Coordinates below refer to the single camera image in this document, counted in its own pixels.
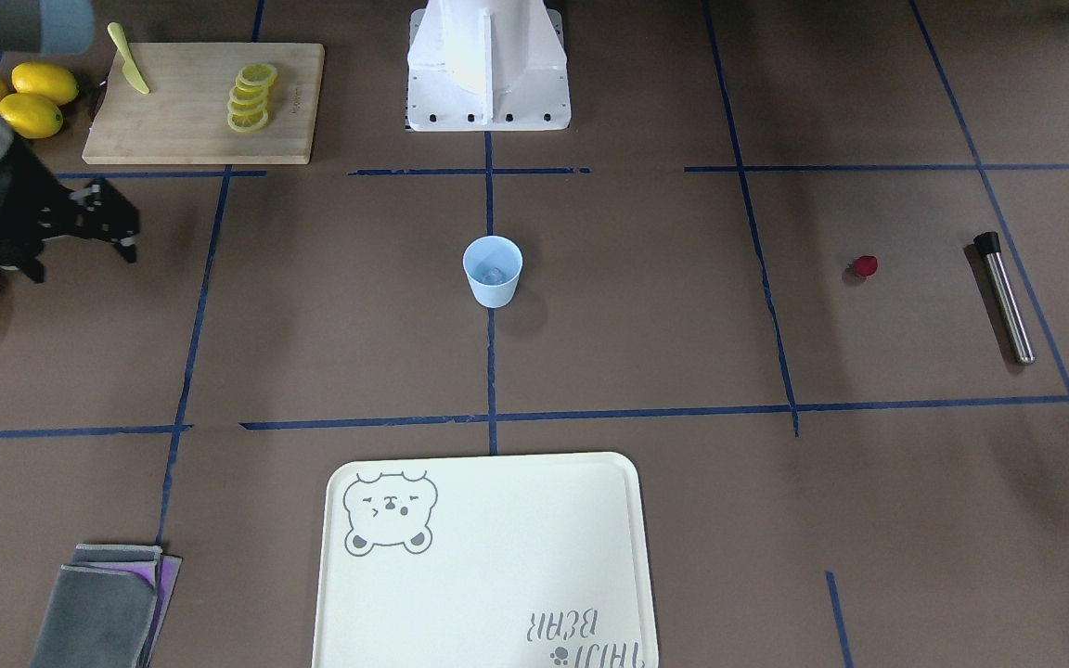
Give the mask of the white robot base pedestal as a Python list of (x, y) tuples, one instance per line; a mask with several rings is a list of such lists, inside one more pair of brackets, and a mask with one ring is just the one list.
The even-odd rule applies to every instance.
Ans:
[(572, 121), (563, 17), (544, 1), (429, 1), (410, 13), (405, 126), (543, 133)]

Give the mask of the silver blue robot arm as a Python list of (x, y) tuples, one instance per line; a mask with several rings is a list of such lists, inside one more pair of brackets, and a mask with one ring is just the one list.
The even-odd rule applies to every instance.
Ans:
[[(0, 51), (81, 55), (94, 34), (89, 1), (0, 1)], [(110, 182), (62, 185), (0, 115), (0, 267), (42, 283), (38, 257), (47, 240), (62, 237), (106, 242), (134, 263), (139, 231), (139, 212)]]

